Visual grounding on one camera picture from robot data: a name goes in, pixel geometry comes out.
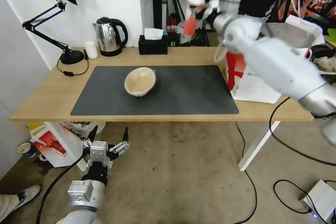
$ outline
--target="tissue box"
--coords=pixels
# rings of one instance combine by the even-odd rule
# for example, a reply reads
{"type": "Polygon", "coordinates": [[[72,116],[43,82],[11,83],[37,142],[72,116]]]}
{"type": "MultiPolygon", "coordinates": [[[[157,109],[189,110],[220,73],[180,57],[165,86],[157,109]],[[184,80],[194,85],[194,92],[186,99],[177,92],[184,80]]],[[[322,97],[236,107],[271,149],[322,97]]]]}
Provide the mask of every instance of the tissue box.
{"type": "Polygon", "coordinates": [[[139,54],[167,54],[168,38],[163,35],[160,40],[147,40],[144,35],[139,37],[139,54]]]}

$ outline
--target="white cup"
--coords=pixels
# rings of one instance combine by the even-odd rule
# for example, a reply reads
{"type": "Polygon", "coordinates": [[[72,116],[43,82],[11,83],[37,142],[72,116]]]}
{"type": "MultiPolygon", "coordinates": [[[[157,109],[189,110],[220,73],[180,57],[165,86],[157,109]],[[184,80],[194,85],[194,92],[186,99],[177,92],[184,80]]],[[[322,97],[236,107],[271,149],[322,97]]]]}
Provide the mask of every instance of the white cup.
{"type": "Polygon", "coordinates": [[[84,43],[84,47],[89,58],[97,58],[98,52],[93,41],[87,41],[84,43]]]}

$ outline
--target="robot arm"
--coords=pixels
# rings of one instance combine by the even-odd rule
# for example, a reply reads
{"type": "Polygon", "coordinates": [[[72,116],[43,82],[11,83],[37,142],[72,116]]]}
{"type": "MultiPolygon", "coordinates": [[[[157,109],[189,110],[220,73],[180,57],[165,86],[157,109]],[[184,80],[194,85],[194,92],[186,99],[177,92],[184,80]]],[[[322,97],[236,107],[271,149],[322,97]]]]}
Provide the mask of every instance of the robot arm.
{"type": "MultiPolygon", "coordinates": [[[[89,133],[87,143],[91,143],[97,132],[97,126],[89,133]]],[[[73,180],[68,189],[71,206],[75,211],[70,212],[57,224],[101,224],[96,212],[102,207],[104,189],[107,185],[107,169],[112,168],[112,160],[117,159],[130,147],[128,141],[128,128],[122,141],[115,145],[103,141],[93,141],[90,148],[85,148],[85,153],[90,153],[87,166],[89,171],[81,180],[73,180]]]]}
{"type": "MultiPolygon", "coordinates": [[[[313,63],[298,57],[295,49],[282,40],[275,37],[258,39],[259,21],[238,15],[237,8],[230,8],[230,5],[221,13],[219,7],[213,8],[213,4],[208,4],[212,0],[188,1],[194,10],[197,10],[195,6],[198,3],[205,9],[209,5],[212,13],[201,18],[207,19],[229,51],[243,54],[246,63],[272,88],[294,98],[315,114],[336,112],[336,89],[321,77],[313,63]]],[[[320,130],[336,147],[336,116],[320,130]]]]}

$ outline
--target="bowl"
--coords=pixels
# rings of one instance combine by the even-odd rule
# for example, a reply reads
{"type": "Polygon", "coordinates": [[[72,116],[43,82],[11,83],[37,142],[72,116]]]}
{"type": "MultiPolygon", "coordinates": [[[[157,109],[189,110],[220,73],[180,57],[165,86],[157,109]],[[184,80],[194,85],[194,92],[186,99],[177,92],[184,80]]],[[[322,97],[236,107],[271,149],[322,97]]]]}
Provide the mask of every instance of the bowl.
{"type": "Polygon", "coordinates": [[[124,87],[127,93],[133,96],[144,96],[155,85],[156,75],[147,67],[140,67],[130,72],[125,79],[124,87]]]}

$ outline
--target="black desk mat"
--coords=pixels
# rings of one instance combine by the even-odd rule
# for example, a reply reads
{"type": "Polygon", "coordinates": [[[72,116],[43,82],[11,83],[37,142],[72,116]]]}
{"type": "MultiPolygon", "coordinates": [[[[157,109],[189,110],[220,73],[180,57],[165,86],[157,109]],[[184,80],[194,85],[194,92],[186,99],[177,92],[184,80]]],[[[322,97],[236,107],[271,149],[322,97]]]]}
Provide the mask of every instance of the black desk mat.
{"type": "Polygon", "coordinates": [[[150,66],[156,84],[143,97],[129,95],[124,81],[138,66],[97,66],[71,115],[238,114],[216,65],[150,66]]]}

